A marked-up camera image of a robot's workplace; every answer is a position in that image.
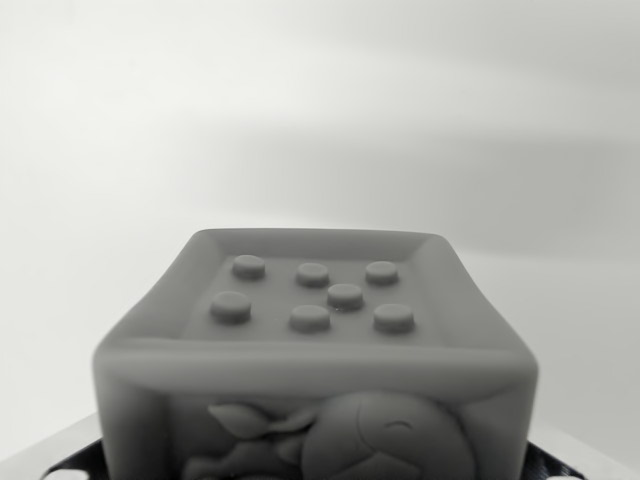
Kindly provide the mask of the black-padded silver gripper left finger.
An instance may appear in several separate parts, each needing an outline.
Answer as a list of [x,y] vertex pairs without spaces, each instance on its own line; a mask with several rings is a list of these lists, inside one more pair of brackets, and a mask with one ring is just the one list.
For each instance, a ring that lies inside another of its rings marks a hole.
[[52,467],[100,438],[98,415],[93,413],[2,460],[1,478],[42,479]]

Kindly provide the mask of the black-padded silver gripper right finger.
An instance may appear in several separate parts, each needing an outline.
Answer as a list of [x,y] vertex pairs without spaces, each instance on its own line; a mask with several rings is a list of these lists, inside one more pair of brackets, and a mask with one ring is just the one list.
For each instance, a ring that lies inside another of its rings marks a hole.
[[527,479],[638,479],[639,474],[575,436],[534,420],[526,451]]

